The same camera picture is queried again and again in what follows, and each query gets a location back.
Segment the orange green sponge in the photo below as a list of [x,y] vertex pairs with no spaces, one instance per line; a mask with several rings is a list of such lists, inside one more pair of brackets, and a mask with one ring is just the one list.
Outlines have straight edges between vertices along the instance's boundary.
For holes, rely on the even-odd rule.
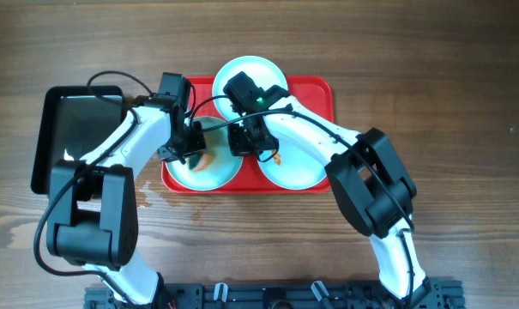
[[199,172],[206,169],[214,160],[215,153],[211,151],[201,151],[192,155],[188,159],[189,169],[194,172]]

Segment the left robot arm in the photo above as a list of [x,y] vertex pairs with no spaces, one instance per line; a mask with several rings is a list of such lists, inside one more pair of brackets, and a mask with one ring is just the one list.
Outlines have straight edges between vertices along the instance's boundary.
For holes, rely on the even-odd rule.
[[73,276],[95,275],[117,306],[172,308],[162,276],[136,250],[138,219],[134,180],[153,152],[170,141],[186,155],[189,94],[140,96],[126,119],[79,161],[51,170],[50,202],[34,241],[76,266]]

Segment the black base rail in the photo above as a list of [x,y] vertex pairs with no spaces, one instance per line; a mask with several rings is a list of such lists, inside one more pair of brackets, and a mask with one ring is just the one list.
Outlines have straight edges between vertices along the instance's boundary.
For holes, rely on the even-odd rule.
[[[392,296],[380,282],[353,281],[345,284],[232,285],[223,282],[170,283],[171,308],[403,308],[404,301]],[[428,279],[413,292],[412,308],[464,309],[462,282]]]

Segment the black water basin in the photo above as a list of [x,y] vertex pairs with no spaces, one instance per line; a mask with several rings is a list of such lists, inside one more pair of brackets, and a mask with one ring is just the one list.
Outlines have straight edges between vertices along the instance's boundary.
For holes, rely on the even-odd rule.
[[44,99],[31,178],[35,194],[49,192],[52,167],[78,161],[97,148],[125,117],[117,86],[56,86]]

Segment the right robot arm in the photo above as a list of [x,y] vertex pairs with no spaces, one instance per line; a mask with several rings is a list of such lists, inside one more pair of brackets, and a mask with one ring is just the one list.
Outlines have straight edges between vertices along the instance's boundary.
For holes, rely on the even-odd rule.
[[380,283],[403,305],[419,303],[427,276],[413,247],[417,189],[388,137],[376,128],[365,133],[342,128],[288,90],[278,85],[263,89],[244,72],[231,77],[223,92],[251,146],[271,136],[323,165],[340,212],[371,242]]

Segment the white plate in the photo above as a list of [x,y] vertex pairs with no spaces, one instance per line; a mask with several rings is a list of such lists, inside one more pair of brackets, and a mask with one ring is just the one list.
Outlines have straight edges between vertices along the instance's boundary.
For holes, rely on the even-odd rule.
[[227,126],[204,133],[206,149],[215,153],[212,163],[204,170],[194,172],[179,161],[165,163],[162,170],[164,185],[171,191],[214,191],[227,185],[243,165],[241,157],[231,154],[227,140]]
[[260,88],[268,90],[277,85],[288,90],[287,80],[280,68],[267,58],[258,56],[243,56],[234,58],[224,64],[214,78],[212,95],[223,95],[227,82],[243,71]]
[[274,152],[263,151],[258,166],[275,185],[288,190],[306,190],[326,178],[323,165],[296,146],[279,142],[278,152]]

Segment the red plastic tray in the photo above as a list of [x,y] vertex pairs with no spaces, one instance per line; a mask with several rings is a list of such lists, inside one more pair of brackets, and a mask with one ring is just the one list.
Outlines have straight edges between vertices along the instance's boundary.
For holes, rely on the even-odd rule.
[[[195,86],[197,102],[212,97],[214,76],[186,76]],[[330,122],[334,120],[333,95],[329,84],[318,76],[289,76],[286,77],[289,91],[297,97],[307,109],[318,114]],[[223,124],[229,116],[219,114],[214,103],[210,102],[202,107],[195,116],[202,127]],[[329,181],[325,178],[320,184],[306,190],[288,190],[269,181],[258,166],[255,156],[241,157],[243,165],[238,174],[220,189],[214,191],[177,192],[180,194],[279,194],[279,193],[318,193],[329,189]]]

